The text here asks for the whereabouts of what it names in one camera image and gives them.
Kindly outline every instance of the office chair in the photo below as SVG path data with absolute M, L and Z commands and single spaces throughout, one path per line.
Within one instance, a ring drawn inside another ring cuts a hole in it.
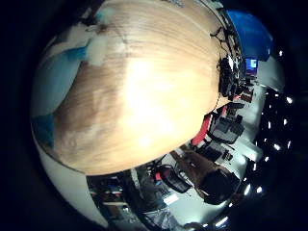
M 231 155 L 226 148 L 216 141 L 204 143 L 200 148 L 196 149 L 195 152 L 206 157 L 212 162 L 215 162 L 221 157 L 224 162 L 230 164 L 230 161 L 233 158 L 233 155 Z
M 179 193 L 185 193 L 192 187 L 192 185 L 178 176 L 171 165 L 153 167 L 151 175 L 156 178 L 159 177 L 167 186 Z
M 234 120 L 220 116 L 212 123 L 207 135 L 214 141 L 233 144 L 244 131 L 242 120 L 241 115 L 237 115 Z

